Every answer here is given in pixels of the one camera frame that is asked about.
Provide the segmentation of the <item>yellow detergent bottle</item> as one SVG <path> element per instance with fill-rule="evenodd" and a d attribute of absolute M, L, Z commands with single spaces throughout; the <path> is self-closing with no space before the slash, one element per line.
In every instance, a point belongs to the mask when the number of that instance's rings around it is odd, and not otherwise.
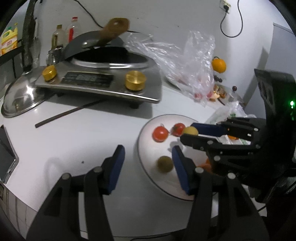
<path fill-rule="evenodd" d="M 18 24 L 14 24 L 14 29 L 8 27 L 1 37 L 1 55 L 4 55 L 18 47 Z"/>

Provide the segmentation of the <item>clear box of dark fruit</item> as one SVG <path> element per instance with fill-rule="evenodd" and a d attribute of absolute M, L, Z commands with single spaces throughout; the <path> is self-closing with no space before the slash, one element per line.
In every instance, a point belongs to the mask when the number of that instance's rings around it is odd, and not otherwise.
<path fill-rule="evenodd" d="M 222 83 L 223 82 L 222 75 L 220 75 L 219 73 L 214 74 L 214 81 Z"/>

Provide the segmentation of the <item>steel pot lid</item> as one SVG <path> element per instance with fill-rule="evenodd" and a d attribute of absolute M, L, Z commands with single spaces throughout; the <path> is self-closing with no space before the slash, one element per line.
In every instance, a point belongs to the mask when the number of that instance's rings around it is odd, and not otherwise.
<path fill-rule="evenodd" d="M 36 86 L 44 69 L 44 66 L 40 66 L 24 72 L 8 86 L 1 107 L 1 114 L 5 118 L 24 114 L 54 95 L 50 90 Z"/>

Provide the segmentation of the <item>yellow small fruit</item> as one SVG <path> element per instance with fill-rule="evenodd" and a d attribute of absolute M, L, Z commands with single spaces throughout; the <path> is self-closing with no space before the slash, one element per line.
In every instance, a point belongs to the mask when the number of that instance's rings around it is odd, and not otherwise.
<path fill-rule="evenodd" d="M 169 173 L 173 169 L 173 160 L 168 156 L 161 156 L 157 160 L 157 168 L 162 173 Z"/>
<path fill-rule="evenodd" d="M 188 134 L 188 135 L 193 135 L 193 136 L 197 136 L 199 134 L 198 130 L 193 127 L 193 126 L 188 126 L 185 127 L 182 131 L 182 135 L 183 134 Z"/>

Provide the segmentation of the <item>clear crumpled plastic bag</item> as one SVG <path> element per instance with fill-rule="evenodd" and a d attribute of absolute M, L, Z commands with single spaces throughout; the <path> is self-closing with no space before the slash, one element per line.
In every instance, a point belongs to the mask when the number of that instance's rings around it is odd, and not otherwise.
<path fill-rule="evenodd" d="M 131 33 L 126 42 L 128 50 L 143 54 L 157 63 L 162 75 L 183 95 L 206 105 L 213 94 L 214 73 L 212 59 L 215 38 L 199 31 L 190 31 L 185 46 L 154 41 Z"/>

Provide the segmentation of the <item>orange peel pile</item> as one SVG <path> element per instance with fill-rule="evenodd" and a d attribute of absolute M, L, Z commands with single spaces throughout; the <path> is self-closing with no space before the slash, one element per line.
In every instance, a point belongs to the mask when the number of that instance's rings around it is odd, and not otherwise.
<path fill-rule="evenodd" d="M 218 99 L 225 99 L 227 96 L 226 89 L 222 85 L 215 84 L 213 90 L 209 93 L 208 99 L 215 102 Z"/>

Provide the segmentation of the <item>red cherry tomato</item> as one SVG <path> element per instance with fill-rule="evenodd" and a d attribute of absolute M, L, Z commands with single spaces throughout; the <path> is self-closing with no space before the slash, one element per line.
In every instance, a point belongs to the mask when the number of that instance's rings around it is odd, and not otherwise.
<path fill-rule="evenodd" d="M 169 132 L 164 126 L 157 126 L 152 132 L 152 139 L 158 143 L 164 142 L 168 136 Z"/>
<path fill-rule="evenodd" d="M 171 128 L 171 135 L 175 137 L 180 137 L 182 135 L 182 132 L 186 126 L 183 123 L 176 123 L 172 128 Z"/>

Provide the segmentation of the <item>steel induction cooker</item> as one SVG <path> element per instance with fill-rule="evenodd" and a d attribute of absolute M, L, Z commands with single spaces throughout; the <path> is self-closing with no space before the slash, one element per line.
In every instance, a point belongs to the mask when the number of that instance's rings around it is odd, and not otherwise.
<path fill-rule="evenodd" d="M 75 91 L 104 96 L 114 96 L 137 103 L 159 103 L 162 99 L 162 78 L 159 68 L 151 58 L 129 52 L 126 63 L 96 63 L 73 58 L 55 65 L 56 76 L 46 81 L 40 76 L 37 87 L 60 92 Z M 142 73 L 146 77 L 143 90 L 129 90 L 129 74 Z"/>

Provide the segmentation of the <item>black wok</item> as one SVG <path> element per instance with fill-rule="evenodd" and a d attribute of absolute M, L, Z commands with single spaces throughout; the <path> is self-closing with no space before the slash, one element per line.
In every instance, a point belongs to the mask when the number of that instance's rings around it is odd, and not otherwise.
<path fill-rule="evenodd" d="M 129 28 L 130 21 L 127 18 L 112 18 L 102 30 L 83 33 L 74 38 L 64 49 L 62 60 L 93 48 L 105 47 L 108 44 L 121 47 L 123 40 L 120 35 L 126 33 Z"/>

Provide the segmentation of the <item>dark chopstick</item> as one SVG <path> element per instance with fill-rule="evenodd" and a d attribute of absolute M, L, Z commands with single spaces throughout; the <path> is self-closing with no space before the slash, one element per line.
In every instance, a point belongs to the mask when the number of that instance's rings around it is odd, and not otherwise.
<path fill-rule="evenodd" d="M 46 120 L 43 120 L 43 121 L 41 121 L 41 122 L 35 124 L 35 128 L 40 128 L 41 126 L 44 126 L 44 125 L 46 125 L 46 124 L 48 124 L 48 123 L 50 123 L 50 122 L 52 122 L 52 121 L 55 121 L 55 120 L 57 120 L 57 119 L 59 119 L 59 118 L 62 118 L 62 117 L 67 116 L 67 115 L 69 115 L 69 114 L 75 113 L 75 112 L 77 112 L 77 111 L 79 111 L 79 110 L 82 110 L 82 109 L 85 109 L 85 108 L 92 107 L 92 106 L 97 105 L 97 104 L 99 104 L 99 103 L 102 103 L 102 102 L 104 102 L 104 101 L 105 101 L 104 99 L 100 99 L 100 100 L 97 100 L 97 101 L 94 101 L 94 102 L 91 102 L 91 103 L 88 103 L 88 104 L 85 104 L 85 105 L 79 106 L 79 107 L 77 107 L 77 108 L 74 108 L 74 109 L 68 110 L 68 111 L 66 111 L 66 112 L 63 112 L 63 113 L 57 114 L 57 115 L 55 115 L 55 116 L 53 116 L 53 117 L 50 117 L 50 118 L 48 118 L 48 119 L 46 119 Z"/>

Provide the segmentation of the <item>red label bottle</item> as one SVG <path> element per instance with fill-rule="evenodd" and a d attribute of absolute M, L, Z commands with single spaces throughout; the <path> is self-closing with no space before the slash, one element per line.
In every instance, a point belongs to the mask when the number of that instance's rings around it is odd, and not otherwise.
<path fill-rule="evenodd" d="M 70 25 L 66 29 L 66 43 L 70 43 L 73 39 L 82 34 L 81 25 L 78 22 L 78 17 L 73 16 Z"/>

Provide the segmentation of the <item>grey refrigerator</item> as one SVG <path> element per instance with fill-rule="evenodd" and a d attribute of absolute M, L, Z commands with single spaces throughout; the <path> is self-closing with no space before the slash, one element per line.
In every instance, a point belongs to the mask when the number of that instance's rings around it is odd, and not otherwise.
<path fill-rule="evenodd" d="M 269 52 L 262 50 L 257 69 L 284 72 L 295 76 L 295 35 L 292 30 L 276 23 L 273 24 L 270 50 Z M 246 91 L 244 100 L 246 114 L 265 118 L 265 107 L 255 77 Z"/>

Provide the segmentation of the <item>vertical dark pipe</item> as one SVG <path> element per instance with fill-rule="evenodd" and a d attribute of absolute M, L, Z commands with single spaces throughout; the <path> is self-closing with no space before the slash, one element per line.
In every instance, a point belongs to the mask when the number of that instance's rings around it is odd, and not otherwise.
<path fill-rule="evenodd" d="M 23 33 L 22 33 L 22 46 L 23 46 L 23 71 L 28 72 L 32 69 L 33 59 L 30 51 L 34 31 L 35 31 L 35 20 L 34 20 L 34 9 L 36 0 L 30 0 L 29 5 L 25 14 L 23 22 Z"/>

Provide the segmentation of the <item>large orange on box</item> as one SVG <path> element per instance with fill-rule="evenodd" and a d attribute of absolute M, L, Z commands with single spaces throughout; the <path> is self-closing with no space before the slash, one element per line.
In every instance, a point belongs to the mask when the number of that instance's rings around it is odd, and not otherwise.
<path fill-rule="evenodd" d="M 218 73 L 224 73 L 227 69 L 227 65 L 223 59 L 220 59 L 217 56 L 215 56 L 212 60 L 212 68 L 214 71 Z"/>

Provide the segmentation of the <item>smartphone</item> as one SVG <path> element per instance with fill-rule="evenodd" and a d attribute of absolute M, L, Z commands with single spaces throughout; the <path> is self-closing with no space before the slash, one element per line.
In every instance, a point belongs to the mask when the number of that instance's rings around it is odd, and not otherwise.
<path fill-rule="evenodd" d="M 0 168 L 1 182 L 7 184 L 12 172 L 19 163 L 15 149 L 12 146 L 8 133 L 4 125 L 1 126 L 1 144 L 0 144 Z"/>

